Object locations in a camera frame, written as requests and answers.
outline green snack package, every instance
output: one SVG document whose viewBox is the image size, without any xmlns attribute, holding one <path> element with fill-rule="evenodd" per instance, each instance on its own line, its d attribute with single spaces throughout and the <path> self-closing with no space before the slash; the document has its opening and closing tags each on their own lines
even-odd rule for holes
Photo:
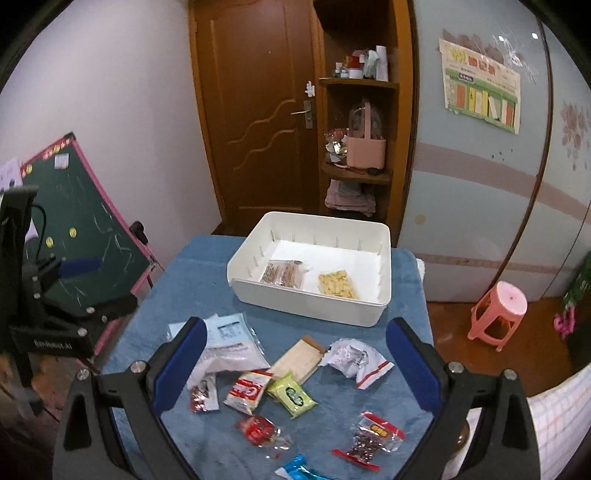
<svg viewBox="0 0 591 480">
<path fill-rule="evenodd" d="M 283 406 L 290 411 L 292 419 L 307 412 L 314 405 L 318 405 L 294 380 L 291 371 L 273 382 L 267 391 L 283 403 Z"/>
</svg>

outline pink toy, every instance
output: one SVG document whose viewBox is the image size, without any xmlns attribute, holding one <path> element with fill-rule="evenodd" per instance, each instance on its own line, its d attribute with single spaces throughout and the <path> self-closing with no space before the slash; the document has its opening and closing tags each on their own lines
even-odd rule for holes
<svg viewBox="0 0 591 480">
<path fill-rule="evenodd" d="M 562 340 L 573 333 L 574 324 L 574 307 L 571 307 L 560 314 L 557 313 L 556 317 L 554 317 L 554 330 L 560 334 Z"/>
</svg>

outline white wall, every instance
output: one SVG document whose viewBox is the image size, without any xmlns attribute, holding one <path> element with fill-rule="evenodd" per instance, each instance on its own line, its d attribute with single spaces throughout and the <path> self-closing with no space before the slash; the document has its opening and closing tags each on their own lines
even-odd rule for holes
<svg viewBox="0 0 591 480">
<path fill-rule="evenodd" d="M 70 131 L 162 263 L 217 227 L 186 1 L 74 0 L 35 39 L 0 93 L 0 164 Z"/>
</svg>

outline white plastic bag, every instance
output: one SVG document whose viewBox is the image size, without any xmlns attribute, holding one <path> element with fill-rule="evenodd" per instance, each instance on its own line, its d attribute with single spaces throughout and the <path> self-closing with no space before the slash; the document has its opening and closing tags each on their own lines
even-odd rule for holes
<svg viewBox="0 0 591 480">
<path fill-rule="evenodd" d="M 189 375 L 189 390 L 198 385 L 206 374 L 270 367 L 254 330 L 246 325 L 242 313 L 226 317 L 214 316 L 204 321 L 207 326 L 207 345 Z"/>
<path fill-rule="evenodd" d="M 320 366 L 330 365 L 347 378 L 355 377 L 357 388 L 365 390 L 385 375 L 394 364 L 375 348 L 356 339 L 341 338 L 324 354 Z"/>
</svg>

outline packaged cookies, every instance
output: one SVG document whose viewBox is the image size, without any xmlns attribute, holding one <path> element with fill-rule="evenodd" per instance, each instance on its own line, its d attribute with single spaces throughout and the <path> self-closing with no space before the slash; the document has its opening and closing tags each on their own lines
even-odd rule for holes
<svg viewBox="0 0 591 480">
<path fill-rule="evenodd" d="M 261 282 L 301 289 L 306 269 L 299 260 L 269 260 Z"/>
<path fill-rule="evenodd" d="M 291 372 L 273 382 L 268 392 L 283 403 L 283 406 L 290 411 L 292 419 L 307 412 L 314 405 L 318 405 L 294 380 Z"/>
<path fill-rule="evenodd" d="M 347 272 L 339 270 L 332 273 L 318 275 L 320 292 L 324 295 L 357 300 L 357 295 Z"/>
</svg>

